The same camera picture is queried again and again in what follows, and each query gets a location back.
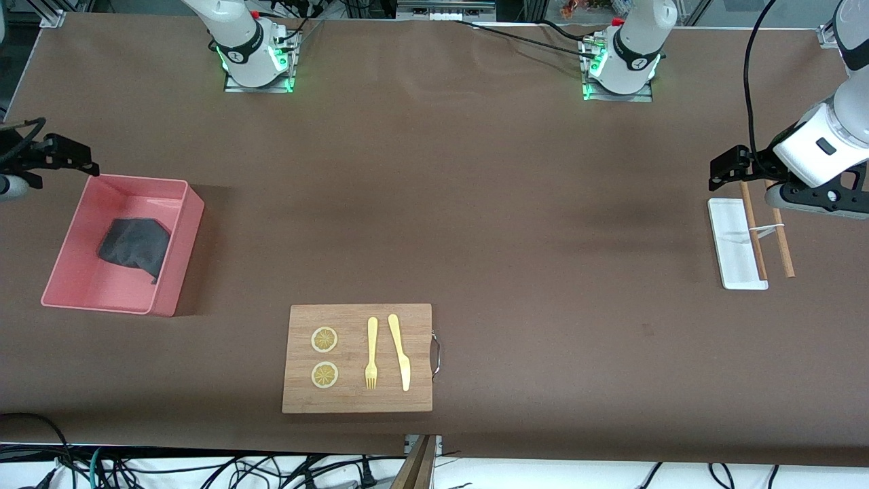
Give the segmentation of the grey and pink cloth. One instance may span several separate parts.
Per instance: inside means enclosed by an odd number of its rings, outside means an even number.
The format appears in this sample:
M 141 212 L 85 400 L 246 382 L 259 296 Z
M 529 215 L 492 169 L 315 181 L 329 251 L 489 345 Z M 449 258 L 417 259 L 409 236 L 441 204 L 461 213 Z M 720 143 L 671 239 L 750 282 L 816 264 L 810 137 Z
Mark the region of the grey and pink cloth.
M 117 266 L 148 272 L 154 285 L 160 278 L 168 245 L 170 232 L 158 220 L 114 219 L 97 256 Z

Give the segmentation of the grey power strip box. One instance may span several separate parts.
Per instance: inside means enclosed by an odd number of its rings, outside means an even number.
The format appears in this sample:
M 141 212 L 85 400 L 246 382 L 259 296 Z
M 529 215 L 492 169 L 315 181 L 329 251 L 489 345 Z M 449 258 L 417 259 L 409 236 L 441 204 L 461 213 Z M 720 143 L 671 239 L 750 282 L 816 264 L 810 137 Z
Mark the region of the grey power strip box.
M 496 0 L 396 0 L 395 19 L 496 22 Z

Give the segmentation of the brown table cover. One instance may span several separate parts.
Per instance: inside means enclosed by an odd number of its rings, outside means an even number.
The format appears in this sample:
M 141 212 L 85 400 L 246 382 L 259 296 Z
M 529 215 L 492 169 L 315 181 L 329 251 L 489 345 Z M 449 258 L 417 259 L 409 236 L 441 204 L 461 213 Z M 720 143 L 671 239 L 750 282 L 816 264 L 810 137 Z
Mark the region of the brown table cover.
M 86 176 L 0 204 L 0 412 L 73 443 L 869 465 L 869 223 L 784 213 L 796 276 L 720 285 L 708 164 L 747 139 L 746 30 L 676 30 L 651 103 L 566 54 L 328 21 L 292 94 L 223 91 L 195 16 L 44 31 L 12 120 L 206 210 L 174 318 L 40 298 Z M 429 414 L 280 411 L 293 304 L 432 304 Z

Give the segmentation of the wooden cutting board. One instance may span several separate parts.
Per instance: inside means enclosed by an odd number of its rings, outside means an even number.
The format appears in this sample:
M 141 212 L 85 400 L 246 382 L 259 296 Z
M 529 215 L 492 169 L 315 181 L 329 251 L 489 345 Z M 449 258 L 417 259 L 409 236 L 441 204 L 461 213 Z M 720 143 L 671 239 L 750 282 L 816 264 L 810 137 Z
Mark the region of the wooden cutting board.
M 403 392 L 399 362 L 388 315 L 399 316 L 404 353 L 411 362 L 411 384 Z M 377 387 L 367 390 L 367 319 L 379 321 Z M 310 338 L 331 326 L 338 343 L 331 352 L 314 352 Z M 391 414 L 432 409 L 431 304 L 296 304 L 289 316 L 282 411 L 285 414 Z M 339 378 L 331 388 L 317 388 L 312 368 L 330 361 Z

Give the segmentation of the pink plastic bin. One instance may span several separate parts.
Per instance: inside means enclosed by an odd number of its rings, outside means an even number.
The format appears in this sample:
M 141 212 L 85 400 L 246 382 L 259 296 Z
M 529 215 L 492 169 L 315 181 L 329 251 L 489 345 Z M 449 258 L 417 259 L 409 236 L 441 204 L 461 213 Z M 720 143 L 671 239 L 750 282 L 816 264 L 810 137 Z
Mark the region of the pink plastic bin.
M 177 310 L 204 201 L 186 181 L 103 174 L 85 183 L 41 303 L 47 307 L 164 316 Z M 115 221 L 139 219 L 168 236 L 155 272 L 101 259 Z

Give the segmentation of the wooden plank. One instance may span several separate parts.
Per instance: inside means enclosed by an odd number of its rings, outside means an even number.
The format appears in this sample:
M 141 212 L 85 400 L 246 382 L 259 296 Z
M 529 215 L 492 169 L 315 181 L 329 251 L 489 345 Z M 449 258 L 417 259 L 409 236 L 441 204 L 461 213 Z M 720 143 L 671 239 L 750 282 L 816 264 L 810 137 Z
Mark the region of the wooden plank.
M 416 435 L 410 442 L 411 451 L 401 465 L 389 489 L 432 489 L 435 459 L 440 454 L 441 437 Z

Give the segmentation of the yellow plastic fork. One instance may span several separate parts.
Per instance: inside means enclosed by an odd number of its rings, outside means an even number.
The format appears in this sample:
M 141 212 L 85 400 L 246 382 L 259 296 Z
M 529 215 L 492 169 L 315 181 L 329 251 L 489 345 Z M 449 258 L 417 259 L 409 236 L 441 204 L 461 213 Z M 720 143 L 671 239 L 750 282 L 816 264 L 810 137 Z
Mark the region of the yellow plastic fork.
M 367 390 L 373 390 L 377 387 L 377 337 L 378 337 L 379 321 L 372 316 L 367 319 L 367 364 L 365 366 L 365 384 Z

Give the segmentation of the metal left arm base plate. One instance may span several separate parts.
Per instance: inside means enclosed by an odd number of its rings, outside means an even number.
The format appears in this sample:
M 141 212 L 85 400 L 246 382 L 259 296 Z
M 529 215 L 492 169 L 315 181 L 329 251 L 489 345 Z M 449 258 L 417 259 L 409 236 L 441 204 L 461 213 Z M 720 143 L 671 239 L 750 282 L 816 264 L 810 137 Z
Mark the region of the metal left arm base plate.
M 586 101 L 652 102 L 652 78 L 661 56 L 652 61 L 639 58 L 631 64 L 609 50 L 609 39 L 586 36 L 578 41 L 580 53 L 590 58 L 580 60 L 583 75 L 583 99 Z

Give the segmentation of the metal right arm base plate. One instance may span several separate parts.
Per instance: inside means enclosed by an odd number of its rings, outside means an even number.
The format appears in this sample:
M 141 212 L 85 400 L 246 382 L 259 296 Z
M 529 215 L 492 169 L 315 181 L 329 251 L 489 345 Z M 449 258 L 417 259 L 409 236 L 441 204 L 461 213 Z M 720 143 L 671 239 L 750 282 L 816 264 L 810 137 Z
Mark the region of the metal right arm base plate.
M 300 56 L 300 34 L 289 34 L 285 26 L 257 21 L 259 44 L 243 55 L 218 47 L 221 67 L 226 72 L 226 92 L 292 93 Z

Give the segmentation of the yellow plastic knife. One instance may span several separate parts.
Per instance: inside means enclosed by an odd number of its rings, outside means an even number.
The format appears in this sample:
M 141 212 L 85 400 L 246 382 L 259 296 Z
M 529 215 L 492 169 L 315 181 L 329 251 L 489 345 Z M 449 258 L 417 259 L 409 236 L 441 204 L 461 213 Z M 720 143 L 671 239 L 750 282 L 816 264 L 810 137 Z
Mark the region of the yellow plastic knife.
M 403 349 L 403 338 L 401 337 L 401 324 L 399 320 L 399 316 L 396 314 L 388 315 L 388 324 L 389 330 L 392 334 L 392 338 L 394 341 L 395 350 L 397 353 L 397 359 L 399 362 L 399 369 L 401 375 L 401 388 L 403 388 L 403 392 L 407 392 L 410 388 L 411 384 L 411 362 L 409 356 L 404 353 Z

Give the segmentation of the white rectangular tray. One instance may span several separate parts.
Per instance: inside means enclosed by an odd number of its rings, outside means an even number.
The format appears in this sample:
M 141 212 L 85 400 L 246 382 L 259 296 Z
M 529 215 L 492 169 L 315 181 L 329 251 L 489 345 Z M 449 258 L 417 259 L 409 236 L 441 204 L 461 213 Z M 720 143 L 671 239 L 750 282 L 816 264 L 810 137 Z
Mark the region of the white rectangular tray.
M 721 285 L 730 291 L 766 291 L 760 277 L 745 205 L 738 198 L 711 198 L 707 203 Z

